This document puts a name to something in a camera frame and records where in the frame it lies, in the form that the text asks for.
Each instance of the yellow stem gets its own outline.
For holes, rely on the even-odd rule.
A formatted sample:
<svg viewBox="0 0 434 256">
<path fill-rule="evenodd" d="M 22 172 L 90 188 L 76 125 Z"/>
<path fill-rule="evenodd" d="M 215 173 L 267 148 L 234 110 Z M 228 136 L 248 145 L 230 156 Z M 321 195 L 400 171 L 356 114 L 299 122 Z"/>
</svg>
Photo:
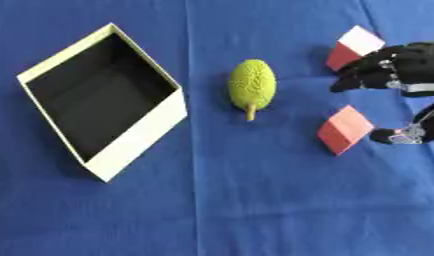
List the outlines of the yellow stem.
<svg viewBox="0 0 434 256">
<path fill-rule="evenodd" d="M 247 121 L 253 121 L 256 116 L 256 104 L 249 104 L 247 106 Z"/>
</svg>

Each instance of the green toy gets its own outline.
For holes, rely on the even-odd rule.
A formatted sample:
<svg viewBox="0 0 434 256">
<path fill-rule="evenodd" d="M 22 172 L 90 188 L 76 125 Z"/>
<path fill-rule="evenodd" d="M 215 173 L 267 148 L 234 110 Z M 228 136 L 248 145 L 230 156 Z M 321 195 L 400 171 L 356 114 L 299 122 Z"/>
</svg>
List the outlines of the green toy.
<svg viewBox="0 0 434 256">
<path fill-rule="evenodd" d="M 256 110 L 265 108 L 276 92 L 275 74 L 262 60 L 246 60 L 231 74 L 229 94 L 231 101 L 247 113 L 253 121 Z"/>
</svg>

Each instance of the foam block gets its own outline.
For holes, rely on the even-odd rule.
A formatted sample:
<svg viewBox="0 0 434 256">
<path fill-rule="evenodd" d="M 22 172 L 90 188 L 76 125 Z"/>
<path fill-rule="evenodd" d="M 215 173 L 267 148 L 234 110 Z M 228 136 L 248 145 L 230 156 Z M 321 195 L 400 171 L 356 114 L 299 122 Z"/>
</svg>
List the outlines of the foam block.
<svg viewBox="0 0 434 256">
<path fill-rule="evenodd" d="M 327 65 L 334 71 L 368 53 L 377 51 L 385 42 L 366 29 L 355 26 L 345 33 L 329 54 Z"/>
<path fill-rule="evenodd" d="M 348 105 L 323 124 L 318 131 L 318 137 L 338 156 L 373 128 L 374 126 L 361 113 Z"/>
</svg>

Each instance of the cardboard box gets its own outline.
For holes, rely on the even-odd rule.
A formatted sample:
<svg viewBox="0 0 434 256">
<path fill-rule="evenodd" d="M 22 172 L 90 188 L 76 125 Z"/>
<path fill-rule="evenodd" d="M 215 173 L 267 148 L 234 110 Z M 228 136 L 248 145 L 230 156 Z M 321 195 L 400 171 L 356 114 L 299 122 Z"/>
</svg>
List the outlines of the cardboard box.
<svg viewBox="0 0 434 256">
<path fill-rule="evenodd" d="M 360 26 L 355 26 L 337 41 L 326 64 L 337 71 L 349 62 L 377 51 L 384 45 L 382 39 Z"/>
<path fill-rule="evenodd" d="M 318 137 L 337 156 L 356 144 L 374 126 L 350 105 L 329 118 L 318 131 Z"/>
<path fill-rule="evenodd" d="M 187 116 L 178 83 L 114 24 L 18 80 L 77 161 L 106 182 Z"/>
</svg>

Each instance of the blue tablecloth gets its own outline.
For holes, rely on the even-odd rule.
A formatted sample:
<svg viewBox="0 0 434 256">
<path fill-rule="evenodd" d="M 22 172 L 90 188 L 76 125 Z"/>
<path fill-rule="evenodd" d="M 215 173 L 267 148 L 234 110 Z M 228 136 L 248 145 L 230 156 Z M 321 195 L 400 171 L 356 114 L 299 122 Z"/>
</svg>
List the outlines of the blue tablecloth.
<svg viewBox="0 0 434 256">
<path fill-rule="evenodd" d="M 104 184 L 15 76 L 108 22 L 185 87 L 190 115 Z M 433 40 L 434 0 L 0 0 L 0 256 L 434 256 L 434 143 L 334 157 L 315 136 L 346 104 L 400 127 L 434 101 L 329 93 L 325 59 L 356 24 Z M 253 123 L 225 91 L 247 58 L 278 77 Z"/>
</svg>

